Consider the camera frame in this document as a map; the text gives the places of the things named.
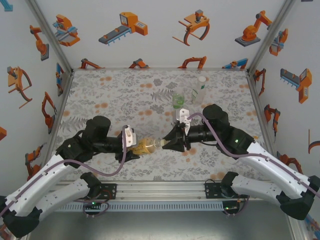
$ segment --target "black mount bracket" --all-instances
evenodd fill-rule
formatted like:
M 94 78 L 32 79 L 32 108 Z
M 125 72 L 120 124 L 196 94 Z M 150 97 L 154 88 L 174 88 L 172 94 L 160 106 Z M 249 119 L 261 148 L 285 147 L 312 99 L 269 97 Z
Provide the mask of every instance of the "black mount bracket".
M 96 198 L 99 200 L 112 200 L 117 196 L 117 184 L 115 183 L 102 183 L 100 195 Z
M 204 184 L 205 198 L 206 199 L 246 199 L 247 195 L 234 194 L 232 196 L 226 196 L 221 190 L 221 184 L 219 182 L 207 182 Z

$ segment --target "wallpaper with robot prints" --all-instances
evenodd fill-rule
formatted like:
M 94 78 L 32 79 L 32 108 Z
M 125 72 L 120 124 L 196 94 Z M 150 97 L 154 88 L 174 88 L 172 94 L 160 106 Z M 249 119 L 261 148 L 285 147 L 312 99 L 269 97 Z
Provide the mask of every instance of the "wallpaper with robot prints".
M 138 58 L 151 68 L 177 68 L 192 56 L 207 56 L 206 68 L 221 68 L 244 58 L 251 64 L 268 27 L 261 23 L 254 44 L 246 47 L 235 39 L 253 29 L 262 11 L 261 20 L 273 21 L 284 1 L 91 0 L 86 7 L 86 0 L 78 0 L 75 7 L 71 1 L 41 0 L 38 5 L 48 23 L 59 14 L 79 29 L 76 44 L 65 47 L 70 45 L 60 42 L 73 68 L 83 58 L 106 68 L 127 68 Z M 56 33 L 57 25 L 51 24 L 51 30 Z
M 192 87 L 197 77 L 207 77 L 202 105 L 191 103 Z M 57 134 L 55 149 L 64 140 L 86 127 L 86 121 L 102 115 L 111 120 L 108 136 L 119 135 L 123 125 L 134 128 L 138 139 L 163 138 L 174 126 L 172 94 L 183 89 L 184 108 L 190 113 L 217 104 L 229 114 L 230 123 L 245 130 L 264 144 L 255 107 L 244 71 L 189 70 L 86 70 L 76 71 Z M 195 118 L 192 125 L 200 124 Z M 99 154 L 88 164 L 111 173 L 119 163 L 114 154 Z M 215 147 L 200 143 L 190 151 L 157 150 L 127 162 L 121 172 L 108 180 L 191 181 L 212 178 L 221 180 L 228 171 L 236 171 L 254 179 L 264 179 L 257 171 L 221 154 Z M 78 168 L 66 177 L 77 179 L 85 168 Z
M 320 1 L 296 1 L 280 30 L 288 29 L 288 39 L 278 56 L 266 52 L 258 70 L 266 69 L 265 91 L 260 96 L 261 105 L 270 104 L 280 110 L 275 149 L 282 155 L 295 158 L 301 164 L 303 174 L 320 177 L 320 69 L 319 69 L 319 23 Z M 289 80 L 298 78 L 300 87 Z M 257 91 L 261 83 L 256 84 Z M 272 121 L 268 126 L 273 135 Z M 311 217 L 320 221 L 320 199 L 314 198 Z
M 41 165 L 46 158 L 49 144 L 42 145 L 50 142 L 51 135 L 42 113 L 45 92 L 57 110 L 63 98 L 57 95 L 56 71 L 60 61 L 46 35 L 38 28 L 26 1 L 8 2 L 13 11 L 4 11 L 2 5 L 0 8 L 0 21 L 5 23 L 0 26 L 5 33 L 0 45 L 1 196 L 7 196 L 27 181 L 26 154 L 31 160 L 33 151 L 36 152 L 31 166 Z M 50 116 L 55 114 L 48 103 L 45 110 Z

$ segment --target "gray floor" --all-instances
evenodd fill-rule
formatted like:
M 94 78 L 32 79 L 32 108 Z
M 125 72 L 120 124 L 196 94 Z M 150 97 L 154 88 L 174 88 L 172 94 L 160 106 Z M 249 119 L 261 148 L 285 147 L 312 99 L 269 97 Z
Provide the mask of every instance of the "gray floor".
M 31 240 L 291 240 L 281 210 L 251 201 L 236 218 L 221 212 L 109 212 L 96 219 L 53 213 Z

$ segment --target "clear plastic bottle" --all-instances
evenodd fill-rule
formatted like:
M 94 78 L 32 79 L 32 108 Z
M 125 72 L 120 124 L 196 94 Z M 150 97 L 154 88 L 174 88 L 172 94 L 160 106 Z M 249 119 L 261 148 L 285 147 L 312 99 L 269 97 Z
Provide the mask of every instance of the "clear plastic bottle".
M 185 95 L 183 90 L 176 90 L 172 95 L 172 105 L 174 109 L 181 109 L 185 103 Z
M 192 103 L 194 105 L 200 105 L 204 101 L 206 95 L 206 77 L 199 76 L 196 81 L 196 86 L 192 90 Z
M 146 137 L 139 141 L 138 146 L 130 148 L 133 154 L 144 155 L 153 154 L 156 149 L 166 145 L 168 141 L 164 139 L 154 139 L 152 137 Z

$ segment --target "green bottle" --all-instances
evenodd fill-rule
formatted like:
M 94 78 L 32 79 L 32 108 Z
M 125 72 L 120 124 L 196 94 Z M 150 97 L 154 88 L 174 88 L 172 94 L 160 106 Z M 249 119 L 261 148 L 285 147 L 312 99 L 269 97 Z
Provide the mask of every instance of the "green bottle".
M 172 105 L 174 109 L 181 109 L 185 103 L 185 95 L 182 92 L 174 92 L 172 95 Z

